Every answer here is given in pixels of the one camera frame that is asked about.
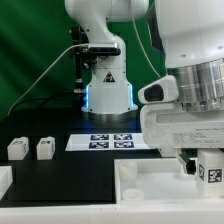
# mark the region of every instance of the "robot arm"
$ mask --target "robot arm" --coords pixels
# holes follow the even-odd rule
[[[219,186],[209,172],[224,168],[224,1],[155,0],[155,7],[168,75],[139,92],[147,104],[143,137],[162,156],[176,156],[186,172],[195,170],[183,150],[198,149],[198,184],[214,196]]]
[[[84,116],[120,120],[132,117],[137,110],[132,86],[126,79],[125,42],[107,28],[107,22],[132,20],[130,3],[137,19],[148,10],[148,0],[65,0],[68,14],[88,37],[89,47],[83,50],[97,56],[86,89]]]
[[[130,2],[136,19],[148,10],[148,0],[65,0],[65,7],[86,32],[90,43],[113,43],[116,40],[108,30],[107,22],[131,21]]]

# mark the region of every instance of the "small white block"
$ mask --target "small white block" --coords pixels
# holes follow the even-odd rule
[[[9,160],[23,160],[29,151],[29,140],[26,137],[14,138],[7,149]]]
[[[55,152],[55,138],[41,138],[37,145],[37,159],[50,160]]]

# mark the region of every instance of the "green backdrop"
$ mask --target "green backdrop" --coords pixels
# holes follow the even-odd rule
[[[0,0],[0,120],[46,68],[72,45],[69,30],[77,24],[64,0]],[[165,74],[164,57],[151,49],[146,20],[137,22],[143,44],[156,70]],[[127,44],[127,78],[137,91],[157,79],[137,42],[132,23],[109,24]],[[84,74],[86,84],[90,73]],[[49,97],[74,89],[74,63],[65,55],[27,98]]]

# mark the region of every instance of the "table surface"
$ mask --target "table surface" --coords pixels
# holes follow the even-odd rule
[[[65,152],[71,134],[139,133],[139,115],[119,122],[83,118],[77,108],[23,109],[0,122],[0,166],[12,166],[13,184],[0,207],[116,203],[114,160],[160,158],[158,150]],[[53,160],[38,161],[40,138],[55,137]],[[28,137],[22,161],[8,161],[7,146]]]

